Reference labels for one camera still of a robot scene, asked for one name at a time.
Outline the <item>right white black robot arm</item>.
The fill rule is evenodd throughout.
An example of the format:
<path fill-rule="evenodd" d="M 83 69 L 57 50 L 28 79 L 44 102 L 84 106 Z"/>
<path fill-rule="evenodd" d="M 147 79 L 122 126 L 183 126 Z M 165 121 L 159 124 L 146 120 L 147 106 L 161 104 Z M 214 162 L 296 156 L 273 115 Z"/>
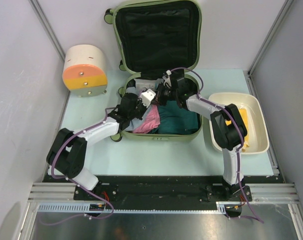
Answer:
<path fill-rule="evenodd" d="M 176 101 L 179 108 L 194 112 L 211 122 L 215 142 L 222 149 L 223 180 L 222 195 L 228 201 L 235 200 L 244 189 L 241 173 L 241 151 L 248 134 L 247 128 L 235 104 L 221 105 L 212 102 L 194 90 L 184 73 L 183 67 L 167 70 L 156 90 L 155 102 L 165 106 L 168 101 Z"/>

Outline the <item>grey blue cloth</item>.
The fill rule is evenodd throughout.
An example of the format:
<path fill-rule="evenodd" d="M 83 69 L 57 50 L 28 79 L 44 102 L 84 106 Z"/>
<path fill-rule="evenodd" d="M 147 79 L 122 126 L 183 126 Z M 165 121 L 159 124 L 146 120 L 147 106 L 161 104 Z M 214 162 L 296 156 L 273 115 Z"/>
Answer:
<path fill-rule="evenodd" d="M 127 132 L 132 132 L 135 129 L 137 129 L 138 127 L 140 127 L 146 120 L 148 113 L 151 110 L 151 106 L 149 106 L 146 110 L 146 112 L 143 114 L 142 119 L 138 119 L 138 118 L 134 118 L 133 120 L 131 120 L 129 122 L 129 126 L 125 129 L 125 131 Z"/>

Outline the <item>green hard shell suitcase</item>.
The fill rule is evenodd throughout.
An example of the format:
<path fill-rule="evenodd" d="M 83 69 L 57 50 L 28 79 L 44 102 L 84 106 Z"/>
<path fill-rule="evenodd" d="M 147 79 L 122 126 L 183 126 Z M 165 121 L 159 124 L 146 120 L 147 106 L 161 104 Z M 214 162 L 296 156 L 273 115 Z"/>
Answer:
<path fill-rule="evenodd" d="M 107 9 L 104 20 L 114 28 L 119 68 L 130 73 L 120 96 L 140 82 L 155 90 L 167 70 L 194 93 L 199 90 L 191 76 L 200 56 L 202 13 L 196 1 L 128 0 Z"/>

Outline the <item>yellow cloth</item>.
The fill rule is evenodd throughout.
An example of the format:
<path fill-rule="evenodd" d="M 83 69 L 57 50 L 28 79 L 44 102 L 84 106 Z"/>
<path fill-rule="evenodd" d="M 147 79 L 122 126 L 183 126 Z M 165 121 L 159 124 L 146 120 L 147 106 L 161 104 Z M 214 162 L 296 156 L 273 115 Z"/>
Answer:
<path fill-rule="evenodd" d="M 246 150 L 250 147 L 250 144 L 249 144 L 249 121 L 248 121 L 248 113 L 247 113 L 247 110 L 245 108 L 239 108 L 238 111 L 240 113 L 240 116 L 241 116 L 241 118 L 243 120 L 243 123 L 244 123 L 244 125 L 246 127 L 246 130 L 247 130 L 247 134 L 244 137 L 244 144 L 243 144 L 243 147 L 241 149 L 241 152 L 245 153 Z"/>

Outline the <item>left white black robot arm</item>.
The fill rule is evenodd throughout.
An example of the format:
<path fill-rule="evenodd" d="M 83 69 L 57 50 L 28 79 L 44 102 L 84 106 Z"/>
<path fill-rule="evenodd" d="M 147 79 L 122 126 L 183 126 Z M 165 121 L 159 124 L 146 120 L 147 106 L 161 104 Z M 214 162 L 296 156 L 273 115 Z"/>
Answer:
<path fill-rule="evenodd" d="M 97 123 L 78 131 L 59 130 L 46 157 L 50 175 L 84 188 L 91 200 L 98 199 L 102 194 L 99 179 L 85 167 L 88 147 L 125 130 L 133 119 L 141 120 L 154 97 L 150 91 L 126 93 L 120 104 L 105 109 L 103 119 Z"/>

